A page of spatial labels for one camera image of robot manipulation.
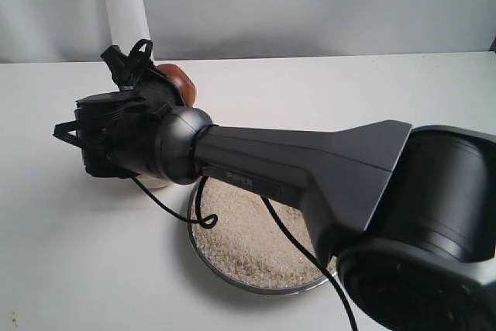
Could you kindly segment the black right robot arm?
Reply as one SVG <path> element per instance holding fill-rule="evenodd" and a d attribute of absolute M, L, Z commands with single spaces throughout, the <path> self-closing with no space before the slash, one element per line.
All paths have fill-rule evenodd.
<path fill-rule="evenodd" d="M 217 126 L 150 60 L 102 59 L 117 90 L 80 99 L 75 143 L 100 178 L 216 179 L 299 210 L 348 302 L 392 330 L 495 328 L 495 138 L 382 121 L 340 132 Z"/>

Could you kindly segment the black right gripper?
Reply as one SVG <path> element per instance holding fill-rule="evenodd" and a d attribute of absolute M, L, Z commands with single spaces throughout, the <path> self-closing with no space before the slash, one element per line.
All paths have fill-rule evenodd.
<path fill-rule="evenodd" d="M 77 101 L 76 136 L 81 141 L 84 167 L 97 178 L 130 178 L 159 174 L 155 142 L 160 122 L 174 106 L 184 106 L 180 88 L 158 73 L 150 84 L 138 84 L 146 54 L 131 50 L 125 55 L 111 45 L 101 59 L 119 89 Z"/>

